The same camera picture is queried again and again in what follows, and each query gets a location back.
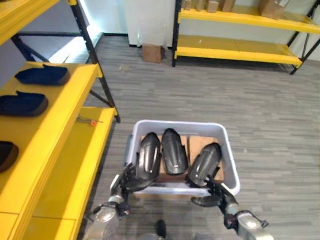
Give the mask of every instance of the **wall baseboard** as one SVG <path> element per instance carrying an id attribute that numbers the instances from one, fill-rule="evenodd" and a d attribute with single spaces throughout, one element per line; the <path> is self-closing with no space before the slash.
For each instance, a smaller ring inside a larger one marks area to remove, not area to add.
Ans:
<path id="1" fill-rule="evenodd" d="M 128 37 L 128 33 L 103 33 L 104 36 Z"/>
<path id="2" fill-rule="evenodd" d="M 130 48 L 141 48 L 142 46 L 137 46 L 136 44 L 129 44 Z"/>

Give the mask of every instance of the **yellow metal shelving unit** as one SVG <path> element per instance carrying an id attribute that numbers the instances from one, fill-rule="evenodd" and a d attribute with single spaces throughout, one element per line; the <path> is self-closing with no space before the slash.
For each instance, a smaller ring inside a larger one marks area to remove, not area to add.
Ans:
<path id="1" fill-rule="evenodd" d="M 180 35 L 177 56 L 292 64 L 302 61 L 287 45 L 220 37 Z"/>
<path id="2" fill-rule="evenodd" d="M 9 219 L 13 216 L 16 218 L 10 228 L 9 239 L 21 239 L 59 153 L 98 76 L 96 64 L 48 64 L 67 67 L 70 73 L 68 83 L 64 86 L 41 86 L 22 84 L 12 78 L 0 89 L 0 96 L 14 95 L 16 91 L 41 93 L 49 102 L 45 112 L 37 117 L 0 116 L 0 139 L 13 142 L 19 148 L 16 163 L 0 173 L 0 212 Z M 41 66 L 39 62 L 27 62 L 21 70 Z"/>
<path id="3" fill-rule="evenodd" d="M 46 59 L 23 43 L 17 31 L 58 1 L 0 2 L 0 44 L 11 38 L 27 60 L 20 70 L 43 67 L 32 55 Z M 0 173 L 0 240 L 76 238 L 113 119 L 120 122 L 78 1 L 68 3 L 80 32 L 26 34 L 83 37 L 93 64 L 46 62 L 68 68 L 69 81 L 45 86 L 22 84 L 13 77 L 0 89 L 0 96 L 20 91 L 44 94 L 48 99 L 47 109 L 39 116 L 0 115 L 0 140 L 13 142 L 19 149 L 12 167 Z M 96 79 L 107 99 L 91 90 Z M 109 108 L 82 108 L 89 93 Z M 76 122 L 79 113 L 101 122 L 96 127 Z"/>
<path id="4" fill-rule="evenodd" d="M 313 22 L 313 16 L 320 0 L 316 0 L 307 16 L 285 12 L 280 19 L 270 19 L 260 16 L 253 6 L 234 6 L 232 12 L 181 9 L 181 0 L 176 0 L 172 41 L 172 66 L 176 66 L 179 56 L 201 57 L 213 59 L 242 60 L 293 65 L 294 74 L 320 44 L 320 39 L 305 55 L 309 37 L 307 37 L 302 57 L 295 56 L 290 51 L 290 45 L 300 32 L 320 34 L 320 26 Z M 252 25 L 268 28 L 295 31 L 288 44 L 257 42 L 249 40 L 227 39 L 207 36 L 179 35 L 179 25 L 183 19 L 216 21 L 232 24 Z"/>
<path id="5" fill-rule="evenodd" d="M 76 122 L 33 212 L 23 240 L 74 240 L 82 222 L 114 108 L 83 107 L 80 115 L 96 127 Z"/>
<path id="6" fill-rule="evenodd" d="M 59 0 L 0 1 L 0 45 Z"/>
<path id="7" fill-rule="evenodd" d="M 233 24 L 254 25 L 298 32 L 320 34 L 320 26 L 304 15 L 285 12 L 280 19 L 271 19 L 260 16 L 258 9 L 253 6 L 234 6 L 232 12 L 217 11 L 215 13 L 196 9 L 184 10 L 179 13 L 181 19 L 216 21 Z"/>

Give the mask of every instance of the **storage bin handle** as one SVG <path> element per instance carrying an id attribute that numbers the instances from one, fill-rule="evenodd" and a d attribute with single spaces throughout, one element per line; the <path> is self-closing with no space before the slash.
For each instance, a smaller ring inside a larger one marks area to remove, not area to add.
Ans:
<path id="1" fill-rule="evenodd" d="M 127 160 L 128 160 L 128 154 L 129 154 L 129 148 L 130 148 L 130 144 L 131 144 L 131 139 L 132 139 L 132 134 L 128 135 L 128 138 L 126 140 L 126 146 L 124 149 L 124 156 L 123 156 L 123 160 L 122 160 L 122 164 L 123 166 L 127 165 Z"/>

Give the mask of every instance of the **white wall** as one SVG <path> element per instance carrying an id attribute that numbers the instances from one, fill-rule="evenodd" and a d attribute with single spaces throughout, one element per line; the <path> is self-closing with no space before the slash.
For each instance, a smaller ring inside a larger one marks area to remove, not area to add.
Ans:
<path id="1" fill-rule="evenodd" d="M 66 0 L 62 0 L 29 23 L 22 31 L 79 32 L 79 29 L 70 6 Z M 49 58 L 72 38 L 24 36 L 21 39 L 31 48 Z M 10 39 L 1 45 L 0 86 L 16 73 L 25 61 Z"/>
<path id="2" fill-rule="evenodd" d="M 103 33 L 126 34 L 124 0 L 81 0 L 90 25 Z"/>
<path id="3" fill-rule="evenodd" d="M 291 0 L 286 11 L 306 15 L 311 9 L 315 0 Z M 256 6 L 259 0 L 237 0 L 237 5 Z M 314 21 L 320 24 L 320 7 L 314 16 Z M 152 22 L 153 19 L 166 19 L 166 38 L 168 46 L 172 44 L 173 24 L 174 24 L 175 0 L 124 0 L 124 12 L 129 35 L 129 43 L 137 44 L 137 34 L 139 22 L 143 19 Z M 231 39 L 253 40 L 270 43 L 286 44 L 293 31 L 275 29 L 269 27 L 259 27 L 252 25 L 201 21 L 183 19 L 180 24 L 179 34 L 200 35 L 211 37 L 222 37 Z M 300 56 L 306 35 L 300 36 L 292 44 L 292 51 Z M 308 49 L 317 41 L 320 34 L 312 34 L 309 40 Z M 318 47 L 309 59 L 320 61 L 320 47 Z"/>

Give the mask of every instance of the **gray carpet floor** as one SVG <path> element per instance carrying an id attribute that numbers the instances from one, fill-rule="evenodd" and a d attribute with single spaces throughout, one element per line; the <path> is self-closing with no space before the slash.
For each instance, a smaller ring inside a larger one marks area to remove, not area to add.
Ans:
<path id="1" fill-rule="evenodd" d="M 113 125 L 87 211 L 107 201 L 137 121 L 220 123 L 240 178 L 238 202 L 268 220 L 277 240 L 319 240 L 320 62 L 307 61 L 291 76 L 289 66 L 214 59 L 179 60 L 172 68 L 171 51 L 161 64 L 146 63 L 126 37 L 104 36 L 96 49 L 122 122 Z M 93 90 L 103 94 L 98 81 Z M 91 95 L 85 104 L 105 107 Z M 116 239 L 153 232 L 158 219 L 172 240 L 239 239 L 218 208 L 187 199 L 134 200 Z M 84 220 L 79 239 L 88 225 Z"/>

